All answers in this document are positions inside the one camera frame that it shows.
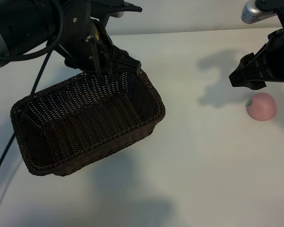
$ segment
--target white table surface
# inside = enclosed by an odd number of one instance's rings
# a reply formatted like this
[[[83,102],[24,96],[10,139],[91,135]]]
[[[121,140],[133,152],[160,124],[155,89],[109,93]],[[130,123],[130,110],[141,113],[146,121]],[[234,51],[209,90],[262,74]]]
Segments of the white table surface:
[[[228,76],[276,29],[113,36],[142,62],[165,119],[153,134],[67,176],[33,176],[13,144],[0,169],[0,227],[284,227],[284,84],[277,117],[256,122],[255,92]],[[9,111],[43,58],[0,69],[0,156]],[[38,90],[74,76],[54,54]]]

